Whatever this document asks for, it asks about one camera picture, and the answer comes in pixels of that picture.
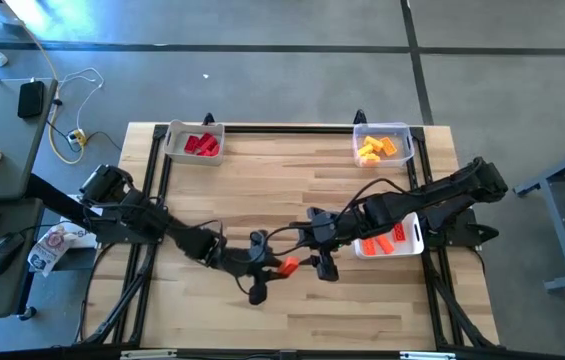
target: gray desk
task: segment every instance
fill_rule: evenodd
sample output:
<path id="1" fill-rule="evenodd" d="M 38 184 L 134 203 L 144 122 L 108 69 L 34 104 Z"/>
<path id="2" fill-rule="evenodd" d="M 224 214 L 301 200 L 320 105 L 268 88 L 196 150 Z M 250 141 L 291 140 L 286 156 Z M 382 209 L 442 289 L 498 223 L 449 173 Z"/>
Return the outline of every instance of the gray desk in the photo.
<path id="1" fill-rule="evenodd" d="M 42 201 L 24 199 L 0 203 L 0 237 L 7 232 L 37 225 L 42 214 Z M 29 266 L 26 257 L 33 246 L 35 229 L 24 234 L 26 242 L 8 270 L 0 275 L 0 317 L 23 312 L 28 298 Z"/>
<path id="2" fill-rule="evenodd" d="M 46 90 L 42 114 L 28 120 L 17 116 L 20 86 L 28 80 L 0 82 L 0 200 L 19 199 L 26 191 L 57 87 L 55 80 L 42 81 Z"/>

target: power adapter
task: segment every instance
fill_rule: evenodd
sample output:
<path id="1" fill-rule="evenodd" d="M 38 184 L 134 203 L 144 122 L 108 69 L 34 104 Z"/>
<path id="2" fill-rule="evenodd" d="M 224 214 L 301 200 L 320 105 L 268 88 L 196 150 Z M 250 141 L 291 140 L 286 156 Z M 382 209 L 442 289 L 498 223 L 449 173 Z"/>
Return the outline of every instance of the power adapter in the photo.
<path id="1" fill-rule="evenodd" d="M 81 147 L 86 146 L 86 134 L 82 129 L 75 129 L 71 131 L 67 136 L 66 139 L 69 140 L 71 145 L 79 144 Z"/>

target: concrete floor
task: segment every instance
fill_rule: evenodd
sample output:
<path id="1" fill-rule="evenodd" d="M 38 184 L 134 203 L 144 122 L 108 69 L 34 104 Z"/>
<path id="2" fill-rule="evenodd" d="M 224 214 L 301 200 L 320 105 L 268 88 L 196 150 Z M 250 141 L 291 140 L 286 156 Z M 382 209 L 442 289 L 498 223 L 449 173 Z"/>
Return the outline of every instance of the concrete floor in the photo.
<path id="1" fill-rule="evenodd" d="M 408 45 L 399 0 L 101 0 L 97 7 L 86 0 L 12 2 L 45 41 Z M 410 5 L 420 46 L 565 48 L 565 1 L 411 0 Z M 27 40 L 0 25 L 0 42 L 13 41 Z M 86 67 L 102 73 L 106 85 L 84 108 L 82 122 L 119 144 L 130 121 L 201 120 L 208 111 L 219 121 L 349 123 L 364 108 L 372 121 L 423 123 L 409 54 L 117 50 L 50 55 L 60 74 Z M 0 77 L 49 76 L 37 51 L 4 52 L 10 64 Z M 422 55 L 421 60 L 433 121 L 452 127 L 461 162 L 481 155 L 514 186 L 565 156 L 565 56 Z M 67 86 L 60 129 L 74 127 L 88 91 L 78 81 Z M 69 167 L 43 141 L 35 172 L 73 193 L 95 166 L 117 163 L 118 156 L 105 138 L 95 138 L 85 159 Z M 509 194 L 476 208 L 480 222 L 501 231 L 484 246 L 484 258 L 502 344 L 565 355 L 565 290 L 547 294 L 542 285 L 565 275 L 543 200 Z M 0 319 L 0 350 L 69 344 L 85 284 L 86 273 L 80 272 L 36 279 L 31 303 L 40 317 L 26 323 Z"/>

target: yellow cable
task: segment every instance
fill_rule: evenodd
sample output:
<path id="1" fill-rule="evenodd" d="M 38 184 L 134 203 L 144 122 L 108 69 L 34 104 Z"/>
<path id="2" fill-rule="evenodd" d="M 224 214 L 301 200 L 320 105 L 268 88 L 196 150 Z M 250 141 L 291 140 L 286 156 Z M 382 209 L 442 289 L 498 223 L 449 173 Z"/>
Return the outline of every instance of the yellow cable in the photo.
<path id="1" fill-rule="evenodd" d="M 11 6 L 9 6 L 9 4 L 7 4 L 6 2 L 4 2 L 4 4 L 6 6 L 8 6 L 9 8 L 11 8 Z M 11 9 L 11 12 L 15 15 L 15 17 L 18 18 L 18 21 L 20 21 L 20 24 L 22 25 L 22 28 L 24 29 L 24 31 L 26 31 L 26 33 L 29 34 L 29 37 L 31 38 L 31 40 L 33 40 L 33 42 L 35 42 L 35 45 L 38 46 L 38 48 L 42 52 L 42 55 L 44 55 L 44 58 L 46 59 L 46 62 L 49 64 L 49 67 L 51 68 L 51 72 L 53 73 L 53 79 L 55 81 L 59 82 L 60 80 L 58 79 L 58 74 L 55 72 L 55 67 L 53 66 L 53 63 L 51 62 L 49 55 L 46 53 L 46 51 L 44 50 L 44 48 L 42 47 L 42 45 L 40 44 L 38 39 L 35 37 L 35 35 L 33 35 L 33 33 L 31 33 L 31 31 L 29 31 L 29 28 L 26 26 L 26 23 L 24 21 L 22 21 L 22 19 L 20 19 L 20 17 L 15 13 L 15 11 L 13 11 L 13 9 Z M 60 85 L 58 84 L 58 88 L 55 91 L 55 99 L 59 99 L 59 98 L 60 98 Z M 49 123 L 51 124 L 51 126 L 55 126 L 55 120 L 57 118 L 57 113 L 58 113 L 57 112 L 58 105 L 52 104 L 51 106 L 53 107 L 51 109 L 51 111 L 53 111 L 53 113 L 51 114 L 51 120 L 49 121 Z M 82 145 L 80 145 L 80 156 L 76 160 L 68 160 L 67 158 L 62 156 L 62 154 L 60 154 L 58 149 L 55 147 L 55 141 L 53 140 L 53 131 L 51 131 L 51 127 L 49 127 L 49 144 L 51 145 L 51 150 L 53 150 L 55 155 L 60 160 L 62 160 L 64 163 L 66 163 L 68 165 L 75 165 L 75 164 L 79 163 L 80 160 L 82 160 L 82 157 L 84 156 L 84 147 Z"/>

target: wooden table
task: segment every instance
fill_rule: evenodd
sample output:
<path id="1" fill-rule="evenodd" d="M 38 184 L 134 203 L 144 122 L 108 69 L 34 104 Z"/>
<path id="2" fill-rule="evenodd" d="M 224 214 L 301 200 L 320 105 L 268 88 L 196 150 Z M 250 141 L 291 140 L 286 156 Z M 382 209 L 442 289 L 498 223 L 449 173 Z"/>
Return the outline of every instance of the wooden table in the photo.
<path id="1" fill-rule="evenodd" d="M 154 123 L 131 123 L 120 167 L 141 186 Z M 435 179 L 458 168 L 448 127 L 425 127 Z M 363 185 L 385 176 L 408 188 L 406 167 L 361 169 L 352 161 L 350 135 L 227 134 L 219 167 L 173 164 L 167 205 L 194 224 L 221 219 L 230 246 L 247 247 L 248 234 L 306 220 L 310 206 L 339 211 Z M 158 159 L 155 184 L 162 169 Z M 423 183 L 419 161 L 416 161 Z M 387 191 L 378 184 L 368 193 Z M 297 232 L 271 238 L 276 251 L 288 249 Z M 102 260 L 91 287 L 87 331 L 92 333 L 120 296 L 129 246 L 118 245 Z M 483 334 L 497 343 L 480 262 L 466 249 L 449 248 L 459 303 Z M 308 251 L 297 251 L 305 257 Z M 429 307 L 419 256 L 359 260 L 353 247 L 334 255 L 340 281 L 317 278 L 303 267 L 284 281 L 269 283 L 268 300 L 248 304 L 235 280 L 188 260 L 165 239 L 151 283 L 143 347 L 434 349 Z M 251 279 L 243 278 L 245 288 Z M 446 308 L 441 305 L 450 339 Z M 130 333 L 134 316 L 127 319 Z"/>

